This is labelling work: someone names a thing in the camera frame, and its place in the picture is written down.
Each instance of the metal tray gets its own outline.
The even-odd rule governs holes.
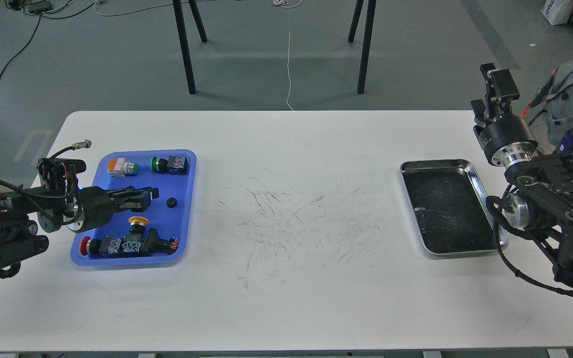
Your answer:
[[[464,159],[405,162],[400,167],[423,247],[439,257],[495,252],[486,192]],[[507,236],[499,229],[501,247]]]

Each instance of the table surface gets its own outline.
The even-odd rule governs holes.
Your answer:
[[[93,142],[67,156],[89,166],[81,186],[111,152],[196,153],[188,246],[166,267],[99,269],[72,263],[73,233],[48,234],[0,279],[0,352],[573,347],[573,299],[496,254],[423,252],[399,166],[467,159],[500,195],[472,126],[470,111],[73,113],[50,152]],[[512,262],[553,283],[511,239]]]

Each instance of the table leg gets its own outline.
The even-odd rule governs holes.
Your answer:
[[[181,7],[180,0],[172,0],[172,4],[174,6],[174,15],[176,16],[178,38],[180,39],[180,50],[183,53],[183,64],[185,66],[185,76],[187,76],[187,87],[189,88],[189,94],[196,94],[196,83],[193,80],[193,69],[191,68],[191,57],[189,55],[189,44],[187,43],[183,8]]]
[[[189,7],[191,7],[191,13],[193,14],[193,20],[196,22],[196,27],[198,27],[200,40],[202,42],[207,42],[207,34],[205,34],[205,27],[202,25],[202,19],[200,18],[200,13],[198,12],[196,0],[189,0]]]
[[[377,0],[368,0],[366,9],[366,30],[364,30],[364,45],[362,47],[362,61],[360,62],[360,77],[357,81],[357,94],[364,94],[366,85],[366,69],[368,57],[371,52],[371,36],[373,35],[373,22],[375,21],[375,3]]]
[[[357,31],[357,23],[360,22],[360,14],[364,7],[364,0],[357,0],[355,3],[355,11],[353,12],[353,21],[351,22],[351,30],[348,32],[348,42],[353,43],[355,39],[355,31]]]

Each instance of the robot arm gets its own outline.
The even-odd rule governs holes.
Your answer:
[[[14,276],[22,260],[48,249],[48,238],[37,234],[38,224],[30,220],[29,213],[38,213],[39,225],[47,233],[63,225],[81,233],[107,224],[114,213],[143,212],[159,197],[159,190],[151,187],[79,188],[77,174],[86,170],[86,163],[57,156],[90,145],[90,141],[82,141],[40,159],[37,169],[41,186],[36,188],[24,189],[0,180],[0,186],[11,190],[0,193],[0,278]]]
[[[538,145],[534,134],[525,120],[511,111],[510,102],[519,98],[519,92],[509,70],[496,70],[493,64],[480,69],[486,80],[486,97],[471,102],[475,135],[487,162],[505,167],[510,184],[503,197],[487,197],[486,206],[503,229],[541,249],[552,263],[555,281],[573,288],[573,129],[557,151],[534,156]],[[558,247],[548,239],[558,242]],[[573,297],[573,290],[550,287],[524,275],[500,248],[499,253],[516,276]]]

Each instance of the gray floor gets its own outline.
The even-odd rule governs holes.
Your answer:
[[[59,15],[90,1],[79,0]],[[98,10],[168,2],[107,0]],[[90,9],[64,20],[44,18],[0,85],[0,179],[31,184],[36,159],[47,154],[74,111],[288,109],[289,13],[290,103],[296,110],[468,109],[471,99],[484,95],[478,68],[487,62],[512,69],[522,93],[514,107],[521,109],[550,70],[573,57],[573,29],[548,25],[539,13],[541,0],[381,0],[366,94],[356,95],[362,41],[346,43],[354,4],[303,0],[289,11],[270,0],[199,3],[209,42],[201,43],[187,20],[197,95],[187,92],[170,6],[126,16],[103,17]],[[37,20],[0,1],[0,70]],[[463,120],[472,125],[472,118]],[[138,140],[134,133],[126,140]],[[491,351],[450,354],[497,357]],[[531,351],[498,356],[533,357]]]

